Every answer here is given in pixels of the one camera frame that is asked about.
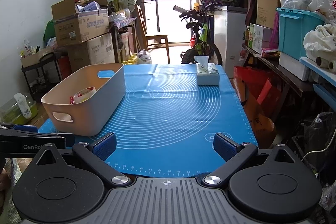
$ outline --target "concentric circle pattern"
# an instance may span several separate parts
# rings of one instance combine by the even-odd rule
[[[197,86],[188,70],[157,68],[126,77],[126,95],[100,134],[117,135],[117,147],[147,149],[184,140],[201,131],[221,106],[217,86]]]

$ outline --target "bicycle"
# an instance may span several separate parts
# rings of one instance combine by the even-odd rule
[[[181,7],[174,6],[174,10],[181,13],[179,18],[186,20],[187,18],[192,18],[196,21],[190,21],[187,23],[186,28],[193,31],[193,37],[195,37],[195,45],[187,50],[186,52],[181,52],[182,64],[196,64],[194,59],[198,55],[206,55],[210,58],[213,57],[213,63],[218,65],[223,65],[223,60],[221,53],[214,43],[213,37],[211,37],[211,32],[208,30],[208,15],[207,12],[213,12],[215,10],[215,3],[210,3],[202,10],[185,10]]]

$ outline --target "wooden chair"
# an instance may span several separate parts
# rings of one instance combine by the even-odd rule
[[[141,7],[139,5],[136,6],[138,10],[138,16],[141,22],[141,33],[142,33],[142,40],[145,46],[145,50],[152,50],[156,48],[166,48],[167,51],[167,57],[168,57],[168,63],[170,64],[170,58],[169,58],[169,44],[168,44],[168,35],[163,34],[163,33],[147,33],[147,28],[146,28],[146,22],[145,19],[143,18]],[[148,45],[148,40],[154,39],[157,43],[153,43]]]

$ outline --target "white refrigerator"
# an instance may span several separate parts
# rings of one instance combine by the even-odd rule
[[[246,30],[246,8],[218,7],[214,17],[214,42],[223,59],[223,69],[227,77],[233,78],[234,67],[241,66],[240,52],[243,34]]]

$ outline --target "person's hand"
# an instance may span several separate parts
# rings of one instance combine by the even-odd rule
[[[7,175],[5,169],[0,173],[0,214],[2,213],[2,207],[5,202],[5,194],[11,185],[11,181]]]

